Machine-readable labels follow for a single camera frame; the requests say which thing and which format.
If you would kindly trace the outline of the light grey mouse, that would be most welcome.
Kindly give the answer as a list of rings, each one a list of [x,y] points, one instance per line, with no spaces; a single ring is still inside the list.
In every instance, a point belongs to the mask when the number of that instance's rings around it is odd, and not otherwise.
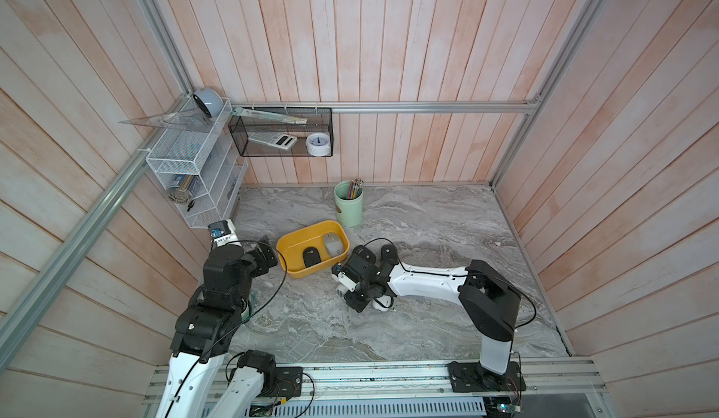
[[[322,241],[329,257],[338,257],[345,251],[342,238],[336,233],[327,233],[322,236]]]

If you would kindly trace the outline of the black mouse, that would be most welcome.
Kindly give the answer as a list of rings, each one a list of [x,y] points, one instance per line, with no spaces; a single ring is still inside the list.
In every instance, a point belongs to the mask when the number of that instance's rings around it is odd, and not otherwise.
[[[321,255],[317,248],[307,247],[303,250],[303,263],[306,269],[322,263]]]

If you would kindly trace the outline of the white mouse underside up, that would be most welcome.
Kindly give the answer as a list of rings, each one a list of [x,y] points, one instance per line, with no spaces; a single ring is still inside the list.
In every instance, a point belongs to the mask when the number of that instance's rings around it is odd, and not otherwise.
[[[392,296],[380,296],[373,299],[373,307],[378,311],[389,311],[394,305]]]

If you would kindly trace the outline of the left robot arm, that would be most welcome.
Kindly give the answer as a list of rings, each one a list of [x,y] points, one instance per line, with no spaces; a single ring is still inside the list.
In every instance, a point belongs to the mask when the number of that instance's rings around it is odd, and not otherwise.
[[[157,417],[199,417],[231,340],[250,309],[253,279],[277,266],[268,238],[212,249],[204,282],[175,324],[170,371]]]

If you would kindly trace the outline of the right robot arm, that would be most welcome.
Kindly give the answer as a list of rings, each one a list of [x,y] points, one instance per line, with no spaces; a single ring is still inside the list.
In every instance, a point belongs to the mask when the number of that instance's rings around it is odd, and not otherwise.
[[[462,307],[481,335],[480,372],[507,373],[525,294],[483,260],[456,268],[410,266],[389,242],[379,256],[363,245],[356,247],[346,262],[333,266],[331,275],[346,305],[357,312],[370,305],[386,311],[406,296]]]

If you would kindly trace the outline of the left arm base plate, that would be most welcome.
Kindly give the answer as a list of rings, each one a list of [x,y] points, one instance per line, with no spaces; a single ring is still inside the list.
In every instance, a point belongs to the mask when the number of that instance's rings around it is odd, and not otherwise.
[[[300,366],[278,367],[275,356],[267,352],[241,352],[237,357],[234,373],[250,367],[262,376],[260,397],[292,399],[301,395],[303,368]]]

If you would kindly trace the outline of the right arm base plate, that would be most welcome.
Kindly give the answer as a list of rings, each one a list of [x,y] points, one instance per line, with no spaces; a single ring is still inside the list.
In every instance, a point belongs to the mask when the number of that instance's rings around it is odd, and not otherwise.
[[[447,364],[449,380],[454,393],[509,392],[522,393],[526,383],[518,362],[510,362],[507,372],[499,375],[483,369],[479,362]]]

